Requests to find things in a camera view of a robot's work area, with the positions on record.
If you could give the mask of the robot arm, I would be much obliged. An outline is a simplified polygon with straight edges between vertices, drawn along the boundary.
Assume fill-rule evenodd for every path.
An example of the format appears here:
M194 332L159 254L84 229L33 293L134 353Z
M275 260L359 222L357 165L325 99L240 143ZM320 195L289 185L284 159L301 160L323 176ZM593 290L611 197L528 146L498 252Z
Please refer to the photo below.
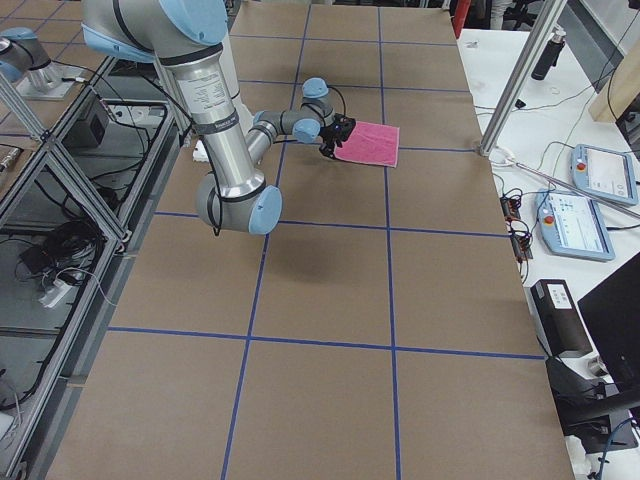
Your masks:
M241 126L241 99L222 1L86 1L86 44L106 55L159 63L177 87L174 98L200 137L211 165L201 181L196 210L215 232L266 235L282 211L280 190L267 183L258 163L281 136L322 141L331 158L351 136L355 119L334 110L321 78L303 84L297 110L264 111Z

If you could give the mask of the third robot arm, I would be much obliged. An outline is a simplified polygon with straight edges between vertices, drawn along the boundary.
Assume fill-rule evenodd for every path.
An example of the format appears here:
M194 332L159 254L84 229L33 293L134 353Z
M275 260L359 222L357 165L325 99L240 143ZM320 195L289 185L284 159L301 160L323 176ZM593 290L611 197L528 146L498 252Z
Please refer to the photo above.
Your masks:
M32 29L12 27L1 32L1 73L10 82L50 64L50 56Z

